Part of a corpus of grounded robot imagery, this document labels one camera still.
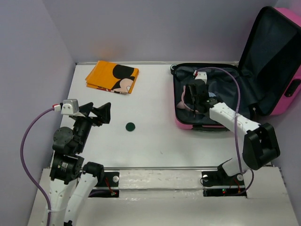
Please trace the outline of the pink blue cat-ear headphones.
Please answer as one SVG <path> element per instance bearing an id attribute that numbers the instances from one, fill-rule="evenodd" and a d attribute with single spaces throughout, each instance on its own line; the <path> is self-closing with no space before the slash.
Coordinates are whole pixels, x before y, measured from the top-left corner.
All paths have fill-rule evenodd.
<path id="1" fill-rule="evenodd" d="M 184 102 L 185 91 L 186 91 L 186 87 L 184 86 L 183 87 L 183 92 L 182 92 L 182 95 L 181 95 L 181 101 L 176 105 L 176 108 L 184 109 L 184 110 L 189 111 L 189 112 L 195 112 L 195 114 L 200 114 L 200 112 L 198 110 L 194 111 L 185 104 L 185 102 Z"/>

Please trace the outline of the orange cartoon mouse cloth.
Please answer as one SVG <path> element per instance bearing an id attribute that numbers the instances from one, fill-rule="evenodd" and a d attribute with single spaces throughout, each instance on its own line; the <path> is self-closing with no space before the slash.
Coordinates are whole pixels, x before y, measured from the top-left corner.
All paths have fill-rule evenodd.
<path id="1" fill-rule="evenodd" d="M 87 87 L 113 93 L 130 94 L 139 69 L 107 61 L 98 61 L 86 77 Z"/>

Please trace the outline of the dark green round compact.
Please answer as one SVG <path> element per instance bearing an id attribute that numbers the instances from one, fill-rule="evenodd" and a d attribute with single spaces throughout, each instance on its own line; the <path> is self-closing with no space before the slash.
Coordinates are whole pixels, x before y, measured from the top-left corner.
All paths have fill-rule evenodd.
<path id="1" fill-rule="evenodd" d="M 126 130 L 131 132 L 131 131 L 134 131 L 135 130 L 135 124 L 133 122 L 128 122 L 126 124 Z"/>

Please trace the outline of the pink suitcase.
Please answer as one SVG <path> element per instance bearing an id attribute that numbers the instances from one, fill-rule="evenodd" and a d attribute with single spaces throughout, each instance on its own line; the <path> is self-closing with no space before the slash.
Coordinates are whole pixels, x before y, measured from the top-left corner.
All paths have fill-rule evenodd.
<path id="1" fill-rule="evenodd" d="M 175 122 L 181 129 L 223 131 L 201 115 L 176 108 L 183 87 L 198 69 L 208 91 L 248 119 L 284 113 L 301 89 L 301 17 L 287 8 L 266 6 L 254 21 L 238 65 L 182 63 L 171 66 Z"/>

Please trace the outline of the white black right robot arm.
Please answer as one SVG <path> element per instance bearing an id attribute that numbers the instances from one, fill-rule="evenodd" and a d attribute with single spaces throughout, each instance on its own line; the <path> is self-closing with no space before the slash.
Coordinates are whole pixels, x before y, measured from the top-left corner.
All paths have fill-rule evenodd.
<path id="1" fill-rule="evenodd" d="M 280 156 L 280 148 L 274 127 L 252 121 L 232 110 L 218 97 L 210 97 L 203 80 L 183 87 L 181 100 L 184 107 L 192 105 L 191 111 L 220 123 L 234 133 L 235 142 L 243 142 L 242 150 L 217 167 L 216 178 L 220 184 L 231 182 L 234 175 L 248 170 L 258 170 Z"/>

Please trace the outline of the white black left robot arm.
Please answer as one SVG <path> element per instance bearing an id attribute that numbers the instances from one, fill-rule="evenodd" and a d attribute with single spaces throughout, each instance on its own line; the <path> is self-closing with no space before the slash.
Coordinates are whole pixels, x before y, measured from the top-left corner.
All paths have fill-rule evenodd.
<path id="1" fill-rule="evenodd" d="M 49 203 L 41 221 L 43 226 L 76 225 L 92 189 L 104 181 L 104 166 L 84 163 L 80 154 L 91 128 L 110 123 L 111 103 L 96 108 L 92 102 L 79 106 L 76 99 L 67 99 L 60 110 L 75 122 L 72 128 L 60 127 L 53 135 Z"/>

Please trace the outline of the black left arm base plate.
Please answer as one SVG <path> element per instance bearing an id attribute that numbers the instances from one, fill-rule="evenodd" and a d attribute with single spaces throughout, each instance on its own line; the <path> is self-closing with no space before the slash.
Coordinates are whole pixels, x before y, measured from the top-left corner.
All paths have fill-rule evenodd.
<path id="1" fill-rule="evenodd" d="M 119 171 L 105 171 L 102 182 L 98 182 L 89 194 L 89 198 L 118 198 Z"/>

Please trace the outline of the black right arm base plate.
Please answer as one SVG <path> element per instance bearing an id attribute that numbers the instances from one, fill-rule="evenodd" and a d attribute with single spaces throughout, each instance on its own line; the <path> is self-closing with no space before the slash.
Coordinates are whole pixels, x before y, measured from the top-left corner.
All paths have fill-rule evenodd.
<path id="1" fill-rule="evenodd" d="M 247 197 L 246 186 L 241 174 L 220 176 L 218 171 L 202 171 L 200 183 L 204 197 Z"/>

